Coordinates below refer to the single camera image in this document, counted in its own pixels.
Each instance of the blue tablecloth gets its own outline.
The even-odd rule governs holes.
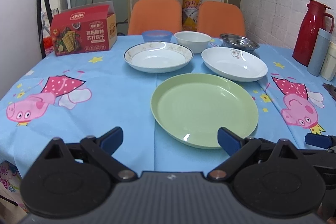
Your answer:
[[[197,149],[171,138],[150,111],[151,95],[162,81],[183,73],[212,73],[201,55],[172,73],[143,73],[123,60],[127,48],[142,42],[141,36],[118,37],[110,51],[63,57],[51,54],[37,64],[0,101],[2,160],[15,164],[24,175],[52,137],[78,142],[121,126],[124,142],[114,157],[138,174],[143,170],[208,173],[224,161],[228,155],[223,150]],[[239,84],[258,106],[259,122],[253,136],[274,142],[288,138],[298,148],[313,148],[305,145],[305,134],[335,134],[332,116],[336,103],[322,87],[326,81],[310,75],[291,54],[290,49],[260,45],[255,55],[267,64],[267,77]],[[74,92],[66,90],[66,83]],[[60,94],[49,97],[53,84]],[[295,92],[300,95],[297,100]],[[302,113],[296,114],[300,108],[288,104],[286,98],[291,96],[295,102],[306,100],[301,104],[305,107]]]

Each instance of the orange chair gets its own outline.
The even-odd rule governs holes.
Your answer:
[[[134,4],[128,35],[150,30],[182,31],[182,7],[177,0],[139,0]]]
[[[219,37],[222,33],[232,33],[246,36],[242,12],[235,5],[206,1],[198,11],[197,31],[211,37]]]

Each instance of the plate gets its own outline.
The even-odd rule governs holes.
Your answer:
[[[202,58],[214,73],[233,81],[258,81],[268,72],[266,64],[258,57],[233,48],[208,48],[202,52]]]
[[[133,68],[150,73],[164,73],[178,70],[193,58],[187,47],[168,42],[147,42],[129,48],[125,61]]]
[[[188,73],[162,82],[152,95],[151,110],[173,138],[204,149],[220,148],[220,127],[246,138],[258,123],[251,95],[236,83],[209,74]]]

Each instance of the green plate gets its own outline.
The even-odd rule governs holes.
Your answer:
[[[258,123],[251,95],[236,83],[209,74],[188,73],[164,81],[152,95],[151,109],[173,138],[204,149],[220,147],[220,127],[246,138]]]

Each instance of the yellow bag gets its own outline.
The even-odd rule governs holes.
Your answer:
[[[182,28],[184,31],[197,31],[198,8],[201,0],[183,0]]]

